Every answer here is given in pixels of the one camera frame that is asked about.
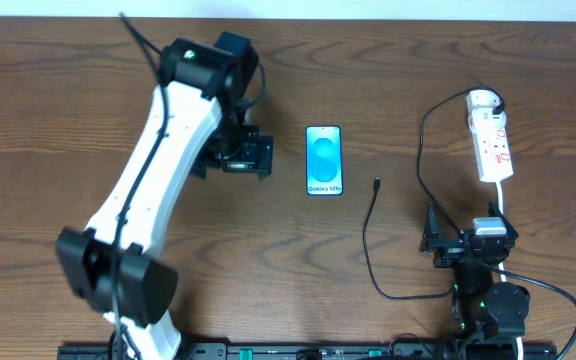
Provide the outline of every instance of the white arm segment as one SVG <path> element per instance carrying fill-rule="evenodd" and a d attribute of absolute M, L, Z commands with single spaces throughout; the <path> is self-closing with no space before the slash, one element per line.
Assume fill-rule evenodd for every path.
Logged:
<path fill-rule="evenodd" d="M 167 89 L 170 117 L 166 137 L 132 199 L 119 244 L 121 249 L 133 243 L 139 244 L 143 247 L 143 254 L 155 259 L 161 256 L 170 213 L 188 172 L 222 118 L 217 98 L 206 100 L 201 97 L 201 90 L 178 82 L 170 83 Z M 117 215 L 155 143 L 162 118 L 161 92 L 155 88 L 144 132 L 117 185 L 86 226 L 97 230 L 95 239 L 108 244 L 113 242 Z M 114 323 L 112 312 L 104 314 L 104 317 Z M 169 311 L 159 322 L 146 328 L 125 317 L 121 322 L 127 326 L 127 332 L 144 360 L 170 360 L 181 344 L 181 335 L 173 326 Z"/>

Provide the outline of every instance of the white power cord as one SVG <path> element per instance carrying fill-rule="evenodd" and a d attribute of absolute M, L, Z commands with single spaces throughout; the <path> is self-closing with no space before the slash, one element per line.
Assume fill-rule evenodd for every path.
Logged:
<path fill-rule="evenodd" d="M 504 213 L 504 193 L 501 189 L 501 181 L 495 181 L 495 185 L 497 185 L 497 206 L 499 207 L 499 212 L 502 214 Z M 499 270 L 506 271 L 504 268 L 504 263 L 499 263 Z M 506 282 L 506 275 L 500 274 L 499 275 L 502 282 Z M 524 344 L 521 341 L 521 337 L 517 337 L 517 359 L 524 360 Z"/>

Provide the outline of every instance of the blue phone screen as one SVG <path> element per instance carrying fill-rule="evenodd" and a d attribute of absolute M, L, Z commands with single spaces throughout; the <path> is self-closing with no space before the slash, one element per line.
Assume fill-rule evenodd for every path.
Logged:
<path fill-rule="evenodd" d="M 306 128 L 308 195 L 341 195 L 341 130 L 338 126 Z"/>

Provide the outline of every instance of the power plug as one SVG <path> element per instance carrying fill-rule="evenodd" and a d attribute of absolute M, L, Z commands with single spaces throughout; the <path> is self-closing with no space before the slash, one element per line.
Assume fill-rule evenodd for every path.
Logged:
<path fill-rule="evenodd" d="M 513 174 L 506 136 L 506 113 L 494 114 L 500 99 L 489 90 L 474 90 L 466 96 L 468 127 L 475 146 L 479 180 L 497 182 Z"/>

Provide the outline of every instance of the wood grain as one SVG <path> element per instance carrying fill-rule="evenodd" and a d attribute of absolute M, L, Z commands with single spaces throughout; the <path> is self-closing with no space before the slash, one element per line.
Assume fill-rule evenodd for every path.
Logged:
<path fill-rule="evenodd" d="M 450 271 L 417 252 L 427 198 L 414 175 L 421 115 L 485 83 L 508 104 L 515 176 L 506 212 L 521 237 L 507 268 L 576 296 L 576 24 L 135 19 L 155 44 L 252 38 L 268 74 L 254 122 L 275 137 L 273 175 L 190 179 L 165 259 L 180 272 L 183 331 L 231 341 L 388 341 L 457 331 L 449 300 L 379 297 L 361 250 L 372 178 L 382 178 L 370 249 L 389 293 L 444 291 Z M 153 80 L 116 19 L 0 18 L 0 357 L 54 358 L 111 327 L 67 287 L 54 244 L 83 227 L 118 179 Z M 257 81 L 250 93 L 258 91 Z M 486 211 L 462 100 L 429 120 L 423 174 L 462 226 Z M 338 124 L 345 193 L 305 192 L 304 128 Z M 562 347 L 563 298 L 532 294 L 527 339 Z M 576 359 L 576 345 L 569 358 Z"/>

